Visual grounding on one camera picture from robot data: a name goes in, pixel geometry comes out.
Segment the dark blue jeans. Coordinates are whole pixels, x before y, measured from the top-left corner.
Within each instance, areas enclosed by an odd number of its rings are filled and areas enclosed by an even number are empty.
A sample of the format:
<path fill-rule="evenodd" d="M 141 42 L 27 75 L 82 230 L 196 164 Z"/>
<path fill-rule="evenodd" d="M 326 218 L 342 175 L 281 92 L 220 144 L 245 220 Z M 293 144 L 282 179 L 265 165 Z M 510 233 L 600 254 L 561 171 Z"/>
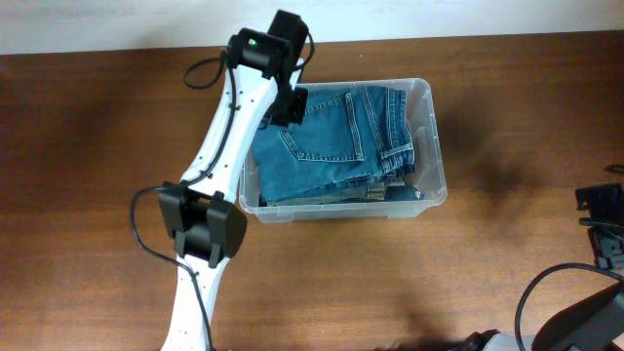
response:
<path fill-rule="evenodd" d="M 414 173 L 407 94 L 382 86 L 309 93 L 300 124 L 268 125 L 252 145 L 260 198 L 311 197 Z"/>

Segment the blue garment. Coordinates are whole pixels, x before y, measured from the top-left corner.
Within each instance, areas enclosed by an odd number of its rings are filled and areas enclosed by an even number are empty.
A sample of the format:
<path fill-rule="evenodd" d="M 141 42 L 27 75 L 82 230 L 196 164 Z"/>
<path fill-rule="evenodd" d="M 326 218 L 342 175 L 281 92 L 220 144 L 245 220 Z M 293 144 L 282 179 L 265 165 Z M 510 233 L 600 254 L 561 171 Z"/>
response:
<path fill-rule="evenodd" d="M 424 199 L 425 194 L 411 184 L 387 185 L 385 183 L 375 183 L 354 189 L 350 196 L 343 200 L 343 203 L 400 202 Z"/>

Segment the light blue jeans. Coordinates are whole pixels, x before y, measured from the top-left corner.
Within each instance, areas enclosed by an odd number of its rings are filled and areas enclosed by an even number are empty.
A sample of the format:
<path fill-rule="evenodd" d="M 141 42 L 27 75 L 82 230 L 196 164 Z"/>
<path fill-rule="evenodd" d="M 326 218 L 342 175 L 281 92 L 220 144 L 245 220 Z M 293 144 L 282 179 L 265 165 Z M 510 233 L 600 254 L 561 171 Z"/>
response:
<path fill-rule="evenodd" d="M 421 199 L 422 193 L 416 186 L 406 183 L 402 177 L 391 177 L 381 182 L 346 188 L 317 196 L 298 197 L 277 202 L 265 200 L 265 203 L 268 206 L 299 206 L 334 203 L 414 201 Z"/>

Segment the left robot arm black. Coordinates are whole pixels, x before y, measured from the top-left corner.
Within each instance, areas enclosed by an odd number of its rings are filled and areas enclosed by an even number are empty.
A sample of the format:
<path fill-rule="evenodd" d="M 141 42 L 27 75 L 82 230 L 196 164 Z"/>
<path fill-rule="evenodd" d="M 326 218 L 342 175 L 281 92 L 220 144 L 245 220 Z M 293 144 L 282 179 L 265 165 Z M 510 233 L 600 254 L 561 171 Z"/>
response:
<path fill-rule="evenodd" d="M 240 173 L 261 127 L 303 120 L 297 82 L 311 47 L 303 19 L 280 10 L 265 32 L 243 28 L 221 54 L 224 88 L 209 131 L 179 183 L 157 189 L 177 283 L 166 350 L 212 350 L 211 318 L 220 279 L 239 251 L 247 218 L 237 208 Z"/>

